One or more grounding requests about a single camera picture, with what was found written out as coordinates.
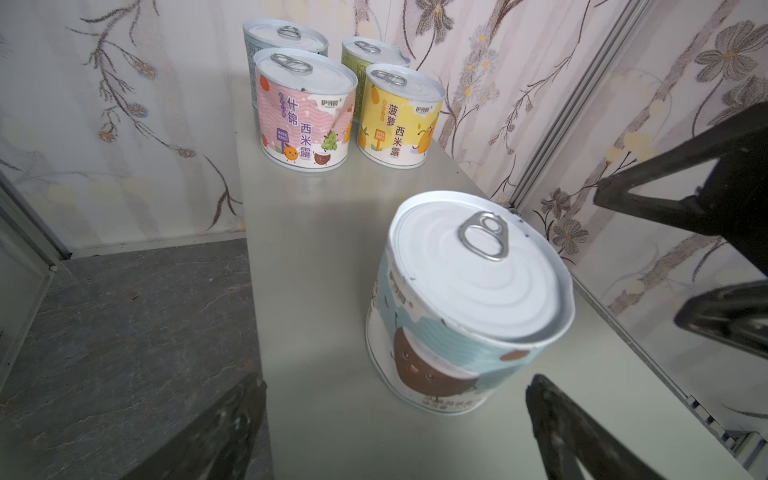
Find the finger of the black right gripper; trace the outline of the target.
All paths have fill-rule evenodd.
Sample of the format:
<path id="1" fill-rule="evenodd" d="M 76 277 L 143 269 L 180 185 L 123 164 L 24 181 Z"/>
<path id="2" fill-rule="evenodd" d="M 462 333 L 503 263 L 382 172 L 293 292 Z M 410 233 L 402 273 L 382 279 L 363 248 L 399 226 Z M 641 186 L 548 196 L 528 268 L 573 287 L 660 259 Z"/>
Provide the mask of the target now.
<path id="1" fill-rule="evenodd" d="M 767 104 L 598 182 L 593 203 L 727 239 L 767 236 Z"/>
<path id="2" fill-rule="evenodd" d="M 686 301 L 674 318 L 687 332 L 767 359 L 767 281 L 730 285 Z"/>

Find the yellow label can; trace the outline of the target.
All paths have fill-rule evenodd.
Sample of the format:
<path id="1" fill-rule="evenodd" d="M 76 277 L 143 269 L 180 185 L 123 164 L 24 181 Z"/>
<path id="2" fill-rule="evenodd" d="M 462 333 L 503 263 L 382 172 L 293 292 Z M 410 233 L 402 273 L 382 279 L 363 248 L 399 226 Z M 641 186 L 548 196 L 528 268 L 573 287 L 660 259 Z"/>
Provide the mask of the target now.
<path id="1" fill-rule="evenodd" d="M 421 166 L 427 157 L 446 93 L 426 74 L 392 64 L 366 68 L 358 147 L 372 161 L 395 169 Z"/>

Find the blue brown label can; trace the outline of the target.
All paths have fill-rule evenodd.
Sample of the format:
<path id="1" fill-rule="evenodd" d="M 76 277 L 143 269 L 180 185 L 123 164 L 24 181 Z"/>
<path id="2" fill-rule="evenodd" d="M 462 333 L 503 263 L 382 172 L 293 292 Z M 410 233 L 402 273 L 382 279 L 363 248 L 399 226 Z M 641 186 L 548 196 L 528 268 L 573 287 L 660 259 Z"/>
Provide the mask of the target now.
<path id="1" fill-rule="evenodd" d="M 257 73 L 253 57 L 267 48 L 293 48 L 327 56 L 329 41 L 320 32 L 290 21 L 257 18 L 243 24 L 252 104 L 257 106 Z"/>

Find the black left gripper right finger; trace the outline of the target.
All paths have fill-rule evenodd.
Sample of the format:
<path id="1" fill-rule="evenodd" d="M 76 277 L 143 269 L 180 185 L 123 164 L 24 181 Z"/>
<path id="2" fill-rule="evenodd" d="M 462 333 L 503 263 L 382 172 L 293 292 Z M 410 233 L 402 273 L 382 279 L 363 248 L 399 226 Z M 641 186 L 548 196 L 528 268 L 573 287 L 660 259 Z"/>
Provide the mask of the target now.
<path id="1" fill-rule="evenodd" d="M 546 376 L 533 376 L 526 406 L 549 479 L 661 477 Z"/>

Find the green label can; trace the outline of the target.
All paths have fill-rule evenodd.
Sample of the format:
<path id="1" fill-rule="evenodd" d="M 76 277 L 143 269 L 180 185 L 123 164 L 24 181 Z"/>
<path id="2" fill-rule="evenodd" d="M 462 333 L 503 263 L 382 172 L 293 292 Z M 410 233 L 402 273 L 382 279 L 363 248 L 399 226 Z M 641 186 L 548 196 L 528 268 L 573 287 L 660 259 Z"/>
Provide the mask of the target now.
<path id="1" fill-rule="evenodd" d="M 371 64 L 384 63 L 408 67 L 410 60 L 395 46 L 372 38 L 347 37 L 342 41 L 341 62 L 358 78 L 353 121 L 360 121 L 366 69 Z"/>

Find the pink label can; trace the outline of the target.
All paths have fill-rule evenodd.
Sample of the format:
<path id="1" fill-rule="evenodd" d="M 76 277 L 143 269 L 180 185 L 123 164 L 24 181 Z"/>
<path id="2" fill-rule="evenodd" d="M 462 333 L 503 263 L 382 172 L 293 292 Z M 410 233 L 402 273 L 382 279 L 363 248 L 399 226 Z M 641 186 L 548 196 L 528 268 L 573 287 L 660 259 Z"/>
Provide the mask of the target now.
<path id="1" fill-rule="evenodd" d="M 340 167 L 348 158 L 357 76 L 326 56 L 293 48 L 253 55 L 261 146 L 301 172 Z"/>

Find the teal label can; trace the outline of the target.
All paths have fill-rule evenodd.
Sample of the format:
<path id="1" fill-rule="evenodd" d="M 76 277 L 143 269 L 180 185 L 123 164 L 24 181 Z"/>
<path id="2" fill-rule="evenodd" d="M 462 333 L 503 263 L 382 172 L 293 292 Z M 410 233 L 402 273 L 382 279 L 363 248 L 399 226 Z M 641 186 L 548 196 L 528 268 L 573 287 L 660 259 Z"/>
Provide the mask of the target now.
<path id="1" fill-rule="evenodd" d="M 369 357 L 400 399 L 439 415 L 483 404 L 575 318 L 571 274 L 519 215 L 430 191 L 397 209 L 366 318 Z"/>

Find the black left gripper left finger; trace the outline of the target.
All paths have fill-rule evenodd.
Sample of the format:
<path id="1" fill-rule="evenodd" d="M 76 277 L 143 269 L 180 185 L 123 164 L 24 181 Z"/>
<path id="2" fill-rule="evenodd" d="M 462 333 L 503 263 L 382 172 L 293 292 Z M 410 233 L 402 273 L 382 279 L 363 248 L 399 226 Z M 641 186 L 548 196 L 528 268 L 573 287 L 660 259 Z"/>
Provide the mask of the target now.
<path id="1" fill-rule="evenodd" d="M 243 479 L 266 409 L 267 384 L 256 372 L 201 413 L 126 479 Z"/>

